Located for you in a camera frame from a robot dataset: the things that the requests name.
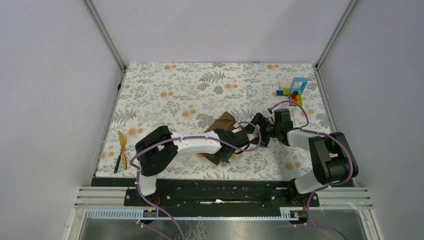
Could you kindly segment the brown cloth napkin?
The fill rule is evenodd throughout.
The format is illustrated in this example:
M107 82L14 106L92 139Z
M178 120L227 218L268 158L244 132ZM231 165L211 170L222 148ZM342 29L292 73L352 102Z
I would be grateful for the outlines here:
M225 131L231 132L234 129L234 125L236 124L235 117L229 112L225 111L219 118L217 118L204 132L214 132L216 129L223 129ZM221 160L219 156L210 153L202 153L203 157L205 157L208 161L213 163L215 166L218 166L220 162L224 162Z

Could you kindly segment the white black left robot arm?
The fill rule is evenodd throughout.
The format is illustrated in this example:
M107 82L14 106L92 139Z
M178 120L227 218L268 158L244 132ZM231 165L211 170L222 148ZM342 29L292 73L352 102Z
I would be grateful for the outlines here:
M207 154L218 162L227 162L235 151L243 152L249 145L248 135L242 130L218 128L201 134L179 134L160 126L135 144L135 197L144 206L152 204L158 175L178 156Z

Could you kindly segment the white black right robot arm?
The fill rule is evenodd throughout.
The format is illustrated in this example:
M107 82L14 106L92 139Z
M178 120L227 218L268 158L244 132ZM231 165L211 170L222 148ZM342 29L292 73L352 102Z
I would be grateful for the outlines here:
M292 179L287 188L286 198L293 206L301 205L307 194L324 186L344 184L359 173L358 164L342 132L327 134L294 127L287 108L275 110L273 120L258 112L251 123L258 126L260 132L260 136L251 140L252 144L267 147L270 139L277 139L285 146L310 153L312 170Z

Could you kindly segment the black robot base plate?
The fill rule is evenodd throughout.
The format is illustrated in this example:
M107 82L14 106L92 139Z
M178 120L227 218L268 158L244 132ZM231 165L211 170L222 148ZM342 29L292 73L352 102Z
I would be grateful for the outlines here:
M146 207L144 217L275 218L293 209L325 205L325 191L292 195L287 181L158 179L155 193L141 197L134 178L95 177L92 187L123 190L125 207Z

